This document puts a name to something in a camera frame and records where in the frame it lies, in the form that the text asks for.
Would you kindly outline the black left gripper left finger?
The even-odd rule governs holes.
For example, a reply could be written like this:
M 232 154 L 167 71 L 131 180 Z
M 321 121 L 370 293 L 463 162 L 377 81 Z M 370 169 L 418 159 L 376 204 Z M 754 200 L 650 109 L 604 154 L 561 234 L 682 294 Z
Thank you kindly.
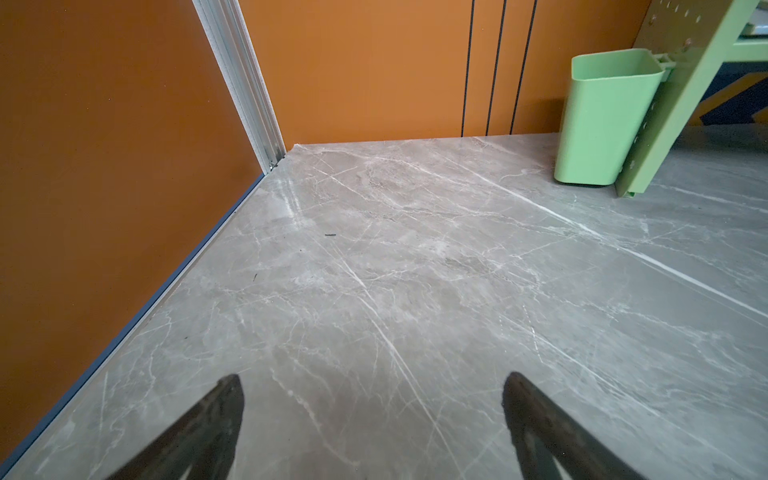
M 225 479 L 235 460 L 245 406 L 240 377 L 222 377 L 112 479 Z

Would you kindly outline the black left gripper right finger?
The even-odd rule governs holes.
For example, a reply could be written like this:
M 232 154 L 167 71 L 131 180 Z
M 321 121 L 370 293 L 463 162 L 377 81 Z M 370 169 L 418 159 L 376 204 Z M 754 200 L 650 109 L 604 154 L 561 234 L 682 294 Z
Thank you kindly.
M 520 372 L 505 380 L 502 407 L 525 479 L 641 479 Z

